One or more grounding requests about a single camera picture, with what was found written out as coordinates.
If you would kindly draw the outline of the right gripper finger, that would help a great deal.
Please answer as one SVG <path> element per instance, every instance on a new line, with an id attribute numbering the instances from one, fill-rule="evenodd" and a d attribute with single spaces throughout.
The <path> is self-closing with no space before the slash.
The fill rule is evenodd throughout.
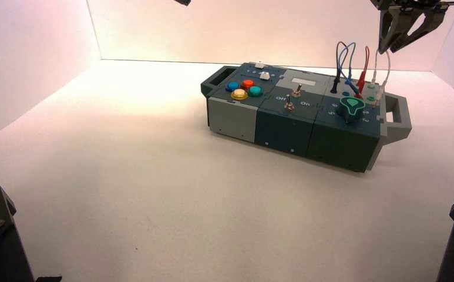
<path id="1" fill-rule="evenodd" d="M 391 43 L 391 52 L 399 51 L 438 28 L 443 22 L 447 10 L 448 6 L 435 6 L 433 9 L 424 11 L 418 9 L 401 11 L 399 13 L 399 25 L 395 28 L 398 31 L 398 35 L 394 36 L 395 40 Z M 425 16 L 423 22 L 413 32 L 409 33 L 415 21 L 421 15 Z"/>
<path id="2" fill-rule="evenodd" d="M 380 54 L 385 53 L 387 50 L 395 53 L 393 43 L 397 39 L 395 32 L 395 21 L 398 16 L 398 8 L 388 8 L 380 11 L 379 21 L 379 41 L 378 51 Z"/>

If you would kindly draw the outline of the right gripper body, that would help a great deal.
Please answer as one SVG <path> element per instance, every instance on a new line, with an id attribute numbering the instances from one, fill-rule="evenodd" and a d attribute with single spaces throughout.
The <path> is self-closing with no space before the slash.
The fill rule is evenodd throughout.
<path id="1" fill-rule="evenodd" d="M 454 6 L 454 1 L 440 0 L 371 0 L 372 5 L 379 11 L 398 9 L 401 11 L 445 11 Z"/>

